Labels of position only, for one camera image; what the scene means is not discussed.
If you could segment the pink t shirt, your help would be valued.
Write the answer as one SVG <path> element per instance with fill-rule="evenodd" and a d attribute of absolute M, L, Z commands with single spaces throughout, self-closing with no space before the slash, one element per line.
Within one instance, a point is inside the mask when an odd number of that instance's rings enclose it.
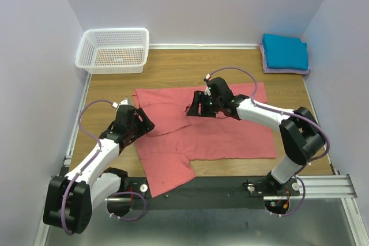
<path fill-rule="evenodd" d="M 132 98 L 154 129 L 135 143 L 153 197 L 195 178 L 192 160 L 274 159 L 272 130 L 218 115 L 187 116 L 194 92 L 204 87 L 135 89 Z"/>

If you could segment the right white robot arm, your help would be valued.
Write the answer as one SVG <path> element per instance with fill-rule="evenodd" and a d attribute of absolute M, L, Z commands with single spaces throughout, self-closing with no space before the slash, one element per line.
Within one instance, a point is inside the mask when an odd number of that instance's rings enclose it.
<path fill-rule="evenodd" d="M 221 77 L 207 75 L 204 81 L 206 90 L 194 92 L 188 116 L 213 118 L 221 112 L 228 118 L 251 121 L 279 132 L 285 156 L 266 176 L 264 186 L 268 193 L 280 194 L 294 175 L 318 159 L 316 154 L 321 149 L 329 149 L 330 141 L 309 109 L 282 109 L 262 104 L 253 96 L 235 95 Z"/>

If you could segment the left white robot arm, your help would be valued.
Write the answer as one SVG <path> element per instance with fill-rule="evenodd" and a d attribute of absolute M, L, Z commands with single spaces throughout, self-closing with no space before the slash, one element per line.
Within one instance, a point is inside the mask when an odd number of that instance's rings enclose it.
<path fill-rule="evenodd" d="M 48 185 L 43 223 L 62 228 L 69 236 L 82 233 L 94 208 L 109 196 L 124 195 L 147 202 L 142 193 L 128 188 L 127 173 L 108 164 L 136 139 L 155 127 L 142 108 L 125 101 L 113 103 L 115 120 L 96 138 L 96 146 L 64 176 L 54 176 Z"/>

